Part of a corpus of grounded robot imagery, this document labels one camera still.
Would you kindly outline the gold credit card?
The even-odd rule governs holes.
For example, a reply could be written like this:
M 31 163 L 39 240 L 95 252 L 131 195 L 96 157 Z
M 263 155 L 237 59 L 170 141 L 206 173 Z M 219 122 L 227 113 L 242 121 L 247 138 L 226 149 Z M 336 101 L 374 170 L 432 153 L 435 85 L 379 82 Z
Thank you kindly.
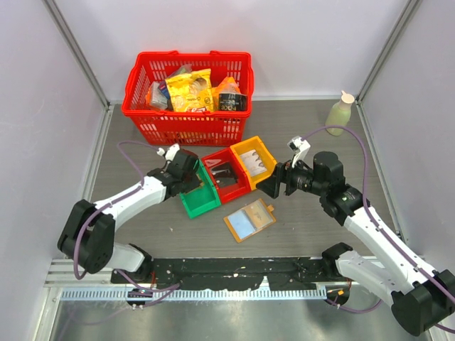
M 256 230 L 262 229 L 273 222 L 269 212 L 260 202 L 254 202 L 246 206 L 245 213 Z

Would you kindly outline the yellow leather card holder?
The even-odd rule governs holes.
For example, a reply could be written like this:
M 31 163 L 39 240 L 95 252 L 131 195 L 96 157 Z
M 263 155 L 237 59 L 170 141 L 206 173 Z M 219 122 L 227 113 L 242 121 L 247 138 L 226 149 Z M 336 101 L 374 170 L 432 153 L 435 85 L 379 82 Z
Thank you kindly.
M 254 202 L 260 202 L 264 205 L 264 207 L 267 209 L 269 212 L 271 218 L 273 219 L 273 222 L 268 224 L 266 227 L 256 230 L 254 226 L 252 225 L 251 221 L 249 220 L 248 216 L 245 213 L 245 207 L 254 203 Z M 276 218 L 273 215 L 274 213 L 274 206 L 273 205 L 267 205 L 263 199 L 258 199 L 255 200 L 254 202 L 245 205 L 241 209 L 235 211 L 234 213 L 226 216 L 223 218 L 224 223 L 226 224 L 227 228 L 229 229 L 230 233 L 232 234 L 234 240 L 237 243 L 241 243 L 245 241 L 246 239 L 252 237 L 253 235 L 261 232 L 262 230 L 268 228 L 272 224 L 276 222 Z

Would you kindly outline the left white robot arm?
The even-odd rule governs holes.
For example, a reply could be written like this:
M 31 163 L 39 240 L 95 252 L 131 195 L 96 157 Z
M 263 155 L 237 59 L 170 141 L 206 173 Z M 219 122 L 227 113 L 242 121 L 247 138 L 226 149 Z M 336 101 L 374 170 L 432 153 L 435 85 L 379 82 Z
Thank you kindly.
M 149 255 L 133 244 L 115 242 L 117 230 L 144 210 L 167 199 L 188 193 L 200 185 L 199 157 L 174 144 L 157 153 L 165 160 L 161 168 L 112 197 L 98 202 L 82 199 L 74 204 L 58 240 L 58 249 L 73 260 L 76 279 L 104 268 L 127 272 L 137 283 L 151 277 Z

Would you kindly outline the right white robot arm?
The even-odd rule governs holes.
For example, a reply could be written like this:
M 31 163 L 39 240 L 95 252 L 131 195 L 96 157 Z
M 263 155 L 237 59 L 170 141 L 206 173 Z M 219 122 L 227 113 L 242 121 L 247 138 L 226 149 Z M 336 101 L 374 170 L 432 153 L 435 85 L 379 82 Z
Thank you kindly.
M 331 281 L 349 278 L 388 305 L 398 324 L 419 336 L 454 314 L 454 274 L 436 270 L 413 252 L 379 217 L 367 198 L 347 184 L 343 164 L 329 151 L 304 162 L 278 163 L 257 184 L 272 198 L 296 190 L 318 196 L 323 211 L 354 234 L 379 261 L 375 265 L 342 242 L 322 253 L 321 272 Z

